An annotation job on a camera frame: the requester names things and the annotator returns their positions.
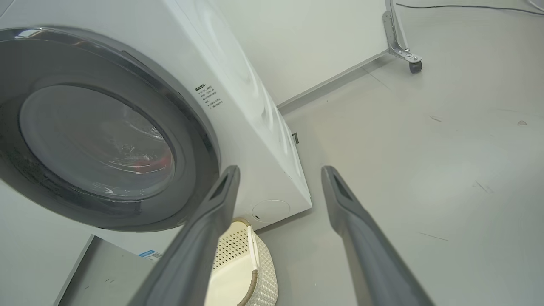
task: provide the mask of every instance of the washing machine door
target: washing machine door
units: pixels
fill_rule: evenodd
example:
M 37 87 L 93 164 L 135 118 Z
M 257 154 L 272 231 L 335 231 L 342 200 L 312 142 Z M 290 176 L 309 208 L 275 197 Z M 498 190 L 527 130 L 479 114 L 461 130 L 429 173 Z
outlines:
M 213 130 L 180 84 L 74 33 L 0 31 L 0 177 L 96 227 L 182 224 L 219 176 Z

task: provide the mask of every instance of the floor scratch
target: floor scratch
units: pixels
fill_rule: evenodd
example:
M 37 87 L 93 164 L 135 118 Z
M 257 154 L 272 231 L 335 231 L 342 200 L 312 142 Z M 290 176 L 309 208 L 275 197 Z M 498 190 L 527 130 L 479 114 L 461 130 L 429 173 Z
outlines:
M 434 121 L 442 122 L 442 119 L 440 119 L 440 118 L 437 117 L 437 116 L 429 115 L 429 118 L 431 118 L 431 119 L 434 120 Z
M 518 111 L 515 111 L 513 109 L 506 109 L 506 108 L 497 108 L 498 111 L 503 111 L 503 112 L 513 112 L 513 113 L 519 113 Z
M 444 239 L 444 238 L 440 238 L 440 237 L 432 236 L 432 235 L 429 235 L 429 234 L 425 234 L 424 232 L 420 232 L 420 234 L 425 235 L 425 236 L 429 236 L 429 237 L 433 237 L 433 238 L 436 238 L 436 239 L 440 239 L 440 240 L 449 241 L 449 240 Z
M 485 188 L 484 186 L 482 186 L 480 183 L 478 183 L 478 181 L 476 181 L 476 184 L 478 184 L 478 186 L 480 186 L 480 188 L 482 188 L 486 193 L 493 193 L 493 190 L 489 187 Z

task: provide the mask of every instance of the caster wheel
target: caster wheel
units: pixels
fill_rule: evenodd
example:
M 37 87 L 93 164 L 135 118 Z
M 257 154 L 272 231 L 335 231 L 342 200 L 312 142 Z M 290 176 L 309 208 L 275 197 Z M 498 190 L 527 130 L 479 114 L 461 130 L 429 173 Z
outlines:
M 410 72 L 413 74 L 416 74 L 420 72 L 421 69 L 423 69 L 423 64 L 421 63 L 421 61 L 417 63 L 408 63 L 408 66 L 410 67 Z

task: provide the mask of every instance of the small bracket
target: small bracket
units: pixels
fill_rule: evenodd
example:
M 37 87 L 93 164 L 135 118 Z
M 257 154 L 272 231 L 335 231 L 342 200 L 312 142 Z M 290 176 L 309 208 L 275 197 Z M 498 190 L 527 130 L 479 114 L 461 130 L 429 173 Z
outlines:
M 298 135 L 298 133 L 293 133 L 292 136 L 293 136 L 293 138 L 295 140 L 295 144 L 299 144 L 299 135 Z
M 386 11 L 382 16 L 382 20 L 384 22 L 385 34 L 387 36 L 387 44 L 389 45 L 389 53 L 411 64 L 421 62 L 421 56 L 411 53 L 410 49 L 402 49 L 400 47 L 393 22 L 393 14 L 390 11 Z

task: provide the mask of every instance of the stand leg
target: stand leg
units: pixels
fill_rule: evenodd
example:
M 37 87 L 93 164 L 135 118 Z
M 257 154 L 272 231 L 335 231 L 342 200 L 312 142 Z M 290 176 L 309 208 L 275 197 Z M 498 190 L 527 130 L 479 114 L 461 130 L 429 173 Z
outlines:
M 387 36 L 387 44 L 389 45 L 389 53 L 407 61 L 413 74 L 420 72 L 423 68 L 422 57 L 411 53 L 408 48 L 400 16 L 395 13 L 394 0 L 386 0 L 386 7 L 387 11 L 383 14 L 382 20 Z

